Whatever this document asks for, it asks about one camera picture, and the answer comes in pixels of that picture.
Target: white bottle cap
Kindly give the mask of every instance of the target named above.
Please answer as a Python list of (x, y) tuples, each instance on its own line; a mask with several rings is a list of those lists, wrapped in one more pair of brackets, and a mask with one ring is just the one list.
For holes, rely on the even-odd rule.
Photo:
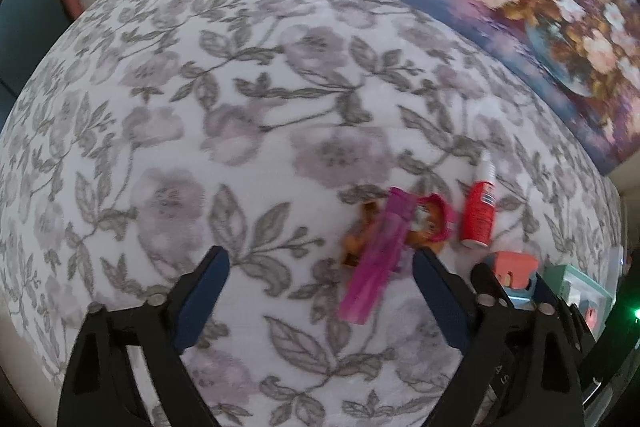
[(480, 163), (476, 169), (476, 183), (487, 182), (495, 185), (495, 165), (491, 161), (491, 153), (484, 149), (480, 156)]

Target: metal screw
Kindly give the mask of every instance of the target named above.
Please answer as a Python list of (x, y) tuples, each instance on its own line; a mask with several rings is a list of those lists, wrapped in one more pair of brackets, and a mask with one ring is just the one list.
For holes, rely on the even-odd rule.
[(89, 305), (86, 307), (86, 310), (91, 313), (92, 315), (101, 312), (102, 309), (104, 308), (104, 304), (100, 304), (100, 302), (90, 302)]
[(486, 306), (487, 308), (490, 308), (495, 304), (495, 297), (488, 293), (481, 293), (478, 295), (477, 300), (478, 304), (482, 304), (482, 306)]
[(538, 306), (538, 309), (545, 315), (553, 315), (554, 313), (556, 313), (556, 309), (551, 304), (546, 302), (540, 304)]
[(166, 297), (161, 293), (154, 293), (146, 298), (146, 302), (151, 306), (162, 306), (166, 301)]

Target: red bottle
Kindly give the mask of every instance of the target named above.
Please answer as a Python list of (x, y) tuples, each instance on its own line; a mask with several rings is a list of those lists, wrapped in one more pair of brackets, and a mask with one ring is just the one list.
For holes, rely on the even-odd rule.
[(467, 248), (488, 247), (495, 220), (495, 166), (488, 150), (482, 151), (476, 182), (466, 198), (460, 242)]

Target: mint green box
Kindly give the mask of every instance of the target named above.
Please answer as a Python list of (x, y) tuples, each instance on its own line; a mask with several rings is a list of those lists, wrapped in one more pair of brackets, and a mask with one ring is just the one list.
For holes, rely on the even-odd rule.
[(569, 264), (545, 266), (542, 279), (544, 279), (549, 288), (551, 288), (559, 298), (564, 299), (569, 306), (575, 303), (579, 307), (580, 301), (583, 299), (589, 299), (595, 304), (598, 320), (591, 333), (593, 333), (594, 338), (597, 340), (604, 329), (604, 323), (613, 307), (615, 296), (607, 292), (606, 289), (576, 267)]

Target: blue gripper pad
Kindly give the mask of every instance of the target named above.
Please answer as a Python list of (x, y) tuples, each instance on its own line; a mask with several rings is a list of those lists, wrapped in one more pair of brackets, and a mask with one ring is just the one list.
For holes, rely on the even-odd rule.
[(184, 300), (177, 314), (172, 336), (174, 347), (178, 353), (183, 352), (187, 347), (193, 346), (198, 341), (229, 276), (229, 256), (223, 248), (215, 248), (217, 248), (217, 251), (211, 249), (207, 253), (207, 256), (213, 255), (213, 259), (205, 267), (199, 280), (194, 282), (193, 289)]
[(471, 343), (468, 315), (431, 261), (419, 250), (414, 254), (414, 279), (447, 344), (465, 354)]

